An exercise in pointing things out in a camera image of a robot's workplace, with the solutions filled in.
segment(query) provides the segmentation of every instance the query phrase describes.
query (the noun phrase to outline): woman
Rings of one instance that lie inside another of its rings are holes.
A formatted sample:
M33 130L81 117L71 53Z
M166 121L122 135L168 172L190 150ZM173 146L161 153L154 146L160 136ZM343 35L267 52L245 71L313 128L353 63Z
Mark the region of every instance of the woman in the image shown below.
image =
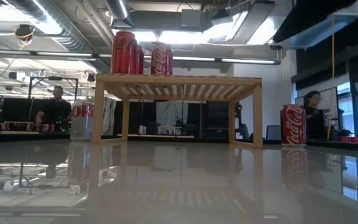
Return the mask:
M324 114L318 109L321 101L319 91L311 91L305 96L304 107L306 110L306 129L308 139L321 139L326 137L324 127Z

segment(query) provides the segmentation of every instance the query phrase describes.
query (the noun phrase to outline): glossy table surface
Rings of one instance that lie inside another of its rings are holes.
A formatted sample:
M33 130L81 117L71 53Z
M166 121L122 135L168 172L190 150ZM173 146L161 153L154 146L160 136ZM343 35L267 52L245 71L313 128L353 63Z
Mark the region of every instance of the glossy table surface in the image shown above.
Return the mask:
M0 223L358 223L358 152L2 142Z

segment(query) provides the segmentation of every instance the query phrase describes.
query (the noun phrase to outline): wooden slatted stand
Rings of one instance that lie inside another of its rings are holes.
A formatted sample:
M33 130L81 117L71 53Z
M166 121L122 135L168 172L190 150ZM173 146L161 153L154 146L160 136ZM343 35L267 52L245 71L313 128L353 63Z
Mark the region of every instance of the wooden slatted stand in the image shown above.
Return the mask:
M94 144L101 142L105 90L124 102L123 141L128 138L130 99L228 101L230 144L257 149L263 147L261 78L98 74L93 115L92 142ZM235 105L250 95L254 96L254 143L238 142L234 122Z

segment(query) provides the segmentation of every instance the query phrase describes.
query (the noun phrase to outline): diet coke can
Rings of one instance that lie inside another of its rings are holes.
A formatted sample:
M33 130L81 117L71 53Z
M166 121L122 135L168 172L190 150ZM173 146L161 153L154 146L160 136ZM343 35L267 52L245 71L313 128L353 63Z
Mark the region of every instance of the diet coke can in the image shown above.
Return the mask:
M143 75L144 52L142 46L137 46L136 52L136 72L134 74Z
M137 42L131 32L120 31L114 38L110 73L134 73Z
M284 187L296 194L302 192L308 180L307 151L284 147L281 150L281 160Z
M283 105L281 109L281 144L303 147L306 145L306 114L302 106Z
M78 100L73 104L71 112L70 139L76 141L91 140L93 127L93 102Z
M173 52L167 44L156 44L152 51L152 75L172 75Z

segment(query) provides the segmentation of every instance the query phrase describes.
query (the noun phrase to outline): black t-shirt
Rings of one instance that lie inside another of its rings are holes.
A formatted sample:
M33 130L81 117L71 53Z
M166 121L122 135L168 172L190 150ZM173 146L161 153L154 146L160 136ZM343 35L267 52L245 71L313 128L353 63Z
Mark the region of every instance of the black t-shirt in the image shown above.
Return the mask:
M309 106L305 110L308 139L326 138L323 111Z
M45 113L43 123L54 123L57 120L68 118L71 112L71 104L65 100L49 100L41 111Z

